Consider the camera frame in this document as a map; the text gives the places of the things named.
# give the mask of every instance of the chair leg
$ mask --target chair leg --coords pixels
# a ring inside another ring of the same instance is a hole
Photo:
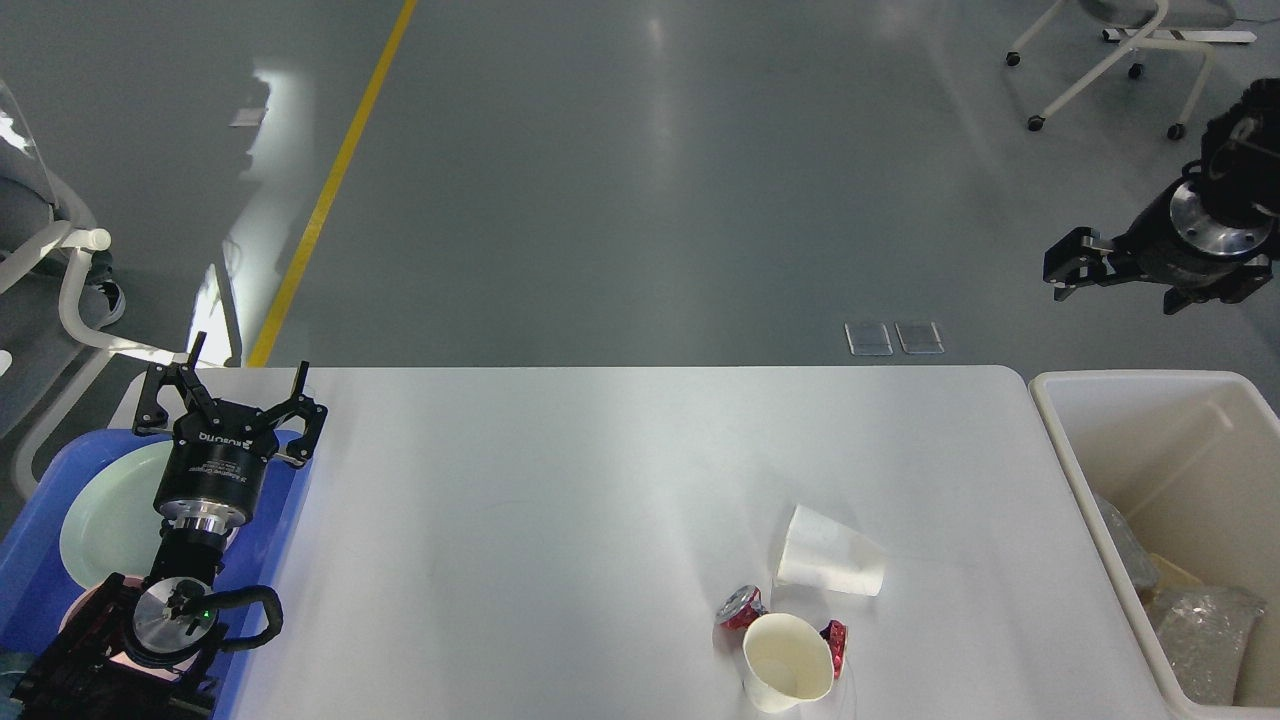
[[[1030,40],[1036,37],[1039,31],[1044,29],[1044,26],[1047,26],[1048,22],[1062,10],[1062,5],[1066,5],[1066,0],[1056,0],[1052,8],[1044,10],[1044,14],[1041,15],[1039,19],[1032,24],[1032,27],[1027,28],[1027,32],[1024,32],[1021,37],[1014,41],[1014,46],[1009,49],[1009,53],[1016,55],[1019,50],[1030,42]]]
[[[1093,65],[1092,70],[1084,73],[1084,77],[1075,81],[1075,85],[1066,88],[1066,92],[1057,96],[1056,100],[1050,102],[1048,108],[1044,108],[1044,110],[1041,111],[1039,115],[1032,115],[1032,118],[1027,123],[1027,127],[1032,131],[1039,129],[1044,124],[1044,120],[1051,118],[1053,113],[1061,110],[1062,105],[1070,102],[1071,99],[1079,95],[1080,91],[1083,91],[1085,87],[1089,86],[1089,83],[1098,79],[1098,76],[1105,73],[1107,68],[1110,68],[1111,65],[1116,64],[1116,61],[1119,61],[1120,58],[1124,58],[1125,54],[1129,53],[1132,47],[1146,45],[1143,41],[1147,40],[1148,36],[1152,32],[1155,32],[1157,27],[1160,27],[1160,23],[1165,22],[1165,15],[1167,14],[1169,14],[1169,0],[1156,0],[1156,14],[1151,18],[1151,20],[1147,22],[1147,24],[1142,26],[1142,29],[1139,29],[1137,35],[1121,42],[1120,46],[1112,50],[1111,54],[1107,55],[1101,63]]]
[[[1208,76],[1213,70],[1213,46],[1207,42],[1164,40],[1156,37],[1144,38],[1140,45],[1142,47],[1155,47],[1157,50],[1201,54],[1201,69],[1196,76],[1196,82],[1192,85],[1192,92],[1187,96],[1187,102],[1183,104],[1183,111],[1179,113],[1178,120],[1169,128],[1167,133],[1170,140],[1180,140],[1187,132],[1187,120],[1190,119],[1192,111],[1196,109],[1196,104],[1199,102],[1201,92],[1204,91],[1204,83],[1208,82]]]
[[[67,382],[67,387],[63,388],[61,393],[36,419],[31,429],[27,430],[27,434],[18,442],[18,447],[10,459],[9,473],[13,487],[23,500],[31,500],[31,496],[36,492],[37,480],[32,471],[32,464],[36,461],[36,451],[58,429],[58,425],[70,413],[76,401],[84,395],[88,386],[93,384],[93,379],[102,372],[102,368],[106,368],[113,355],[115,354],[108,350],[93,350],[79,370]]]

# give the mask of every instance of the yellow floor line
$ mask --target yellow floor line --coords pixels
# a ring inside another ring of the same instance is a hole
[[[396,26],[392,28],[390,37],[387,38],[383,55],[378,58],[374,74],[365,87],[365,96],[360,99],[360,106],[356,108],[356,117],[351,119],[347,136],[342,140],[338,156],[334,159],[333,167],[329,168],[329,177],[324,181],[320,197],[316,199],[316,206],[311,210],[311,219],[307,220],[307,227],[302,231],[302,240],[298,241],[298,249],[293,252],[289,269],[284,273],[284,279],[280,281],[280,290],[276,291],[275,300],[271,301],[271,309],[266,313],[262,329],[257,333],[257,341],[253,342],[253,351],[250,352],[246,363],[250,368],[261,368],[271,357],[275,340],[284,325],[284,316],[289,314],[289,306],[293,304],[293,296],[298,292],[298,284],[302,282],[302,274],[307,270],[307,263],[311,261],[311,252],[315,251],[320,231],[324,229],[324,223],[329,218],[329,209],[333,208],[333,200],[338,195],[338,188],[342,187],[342,178],[347,174],[352,155],[356,154],[360,136],[365,132],[365,123],[369,122],[369,114],[374,110],[378,94],[383,90],[383,81],[387,79],[387,70],[396,58],[401,37],[404,36],[404,28],[408,27],[408,20],[416,6],[417,0],[404,0],[401,14],[396,18]]]

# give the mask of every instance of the white paper cup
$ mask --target white paper cup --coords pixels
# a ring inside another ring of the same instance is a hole
[[[831,647],[818,630],[795,615],[769,612],[742,638],[746,697],[762,712],[781,712],[831,692],[836,670]]]

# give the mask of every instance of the robotic arm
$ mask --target robotic arm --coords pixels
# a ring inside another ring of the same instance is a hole
[[[1217,299],[1235,304],[1271,279],[1280,254],[1280,78],[1256,81],[1210,120],[1199,160],[1103,240],[1088,227],[1044,252],[1053,300],[1076,288],[1133,281],[1167,284],[1165,314]]]

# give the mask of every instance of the white storage bin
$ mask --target white storage bin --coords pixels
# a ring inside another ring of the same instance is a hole
[[[1116,596],[1171,710],[1187,717],[1280,720],[1280,420],[1234,373],[1046,373],[1032,396]],[[1091,488],[1125,515],[1148,552],[1211,585],[1266,598],[1239,706],[1183,694],[1129,584]]]

